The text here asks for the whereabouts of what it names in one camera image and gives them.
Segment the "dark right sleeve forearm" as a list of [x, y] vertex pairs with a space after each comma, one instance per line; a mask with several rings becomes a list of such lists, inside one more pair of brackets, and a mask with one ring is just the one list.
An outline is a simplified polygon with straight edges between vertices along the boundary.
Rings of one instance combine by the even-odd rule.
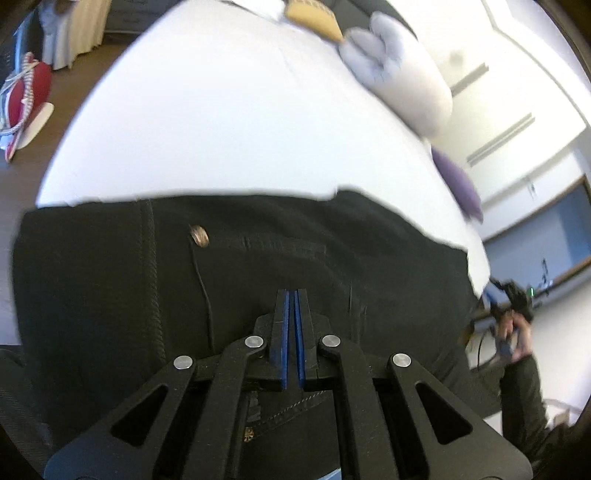
[[534, 474], [542, 471], [567, 448], [571, 428], [550, 428], [542, 399], [538, 364], [534, 356], [505, 368], [500, 380], [502, 434], [527, 457]]

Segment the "person's right hand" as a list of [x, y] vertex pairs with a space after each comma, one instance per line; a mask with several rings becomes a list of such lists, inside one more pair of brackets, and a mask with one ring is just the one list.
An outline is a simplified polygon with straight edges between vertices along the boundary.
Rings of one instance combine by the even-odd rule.
[[531, 324], [514, 310], [501, 316], [495, 341], [497, 356], [503, 365], [516, 364], [533, 355]]

